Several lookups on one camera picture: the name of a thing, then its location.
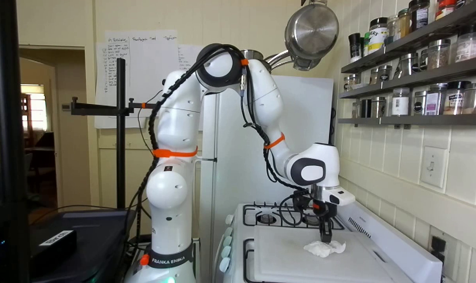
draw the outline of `white cloth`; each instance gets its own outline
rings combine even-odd
[[[327,257],[330,253],[344,253],[346,242],[340,243],[336,240],[332,240],[330,243],[325,243],[325,242],[316,240],[316,242],[305,245],[303,250],[313,253],[314,256]]]

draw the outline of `stove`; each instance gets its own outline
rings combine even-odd
[[[329,257],[303,250],[321,237],[311,210],[239,204],[226,224],[214,262],[215,283],[431,283],[442,278],[437,257],[358,202],[338,207],[333,240],[347,248]]]

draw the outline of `white refrigerator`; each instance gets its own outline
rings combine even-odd
[[[281,130],[292,152],[311,143],[329,143],[332,125],[333,80],[310,77],[274,77],[283,99]],[[205,99],[203,155],[200,177],[201,276],[211,281],[214,251],[225,218],[239,202],[280,202],[292,193],[270,182],[263,157],[264,141],[244,127],[239,94],[228,89]]]

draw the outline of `window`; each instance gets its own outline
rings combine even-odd
[[[22,116],[22,127],[29,130],[29,117],[32,119],[33,130],[47,130],[47,102],[44,86],[36,83],[22,83],[21,91],[30,97],[30,113]]]

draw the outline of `stove knob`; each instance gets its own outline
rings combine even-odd
[[[233,226],[228,226],[223,232],[223,235],[233,235],[234,234],[234,227]]]
[[[226,223],[226,224],[233,224],[233,223],[234,223],[234,213],[226,215],[226,216],[225,216],[225,223]]]
[[[228,267],[231,265],[231,257],[223,257],[219,264],[219,268],[222,273],[225,273],[228,270]]]
[[[233,243],[233,235],[231,235],[231,234],[225,235],[225,239],[223,239],[223,246],[225,246],[225,245],[231,245],[231,243]]]
[[[230,256],[231,256],[231,251],[233,251],[233,246],[231,246],[231,245],[225,245],[225,248],[222,248],[220,256],[222,256],[222,257],[230,257]]]

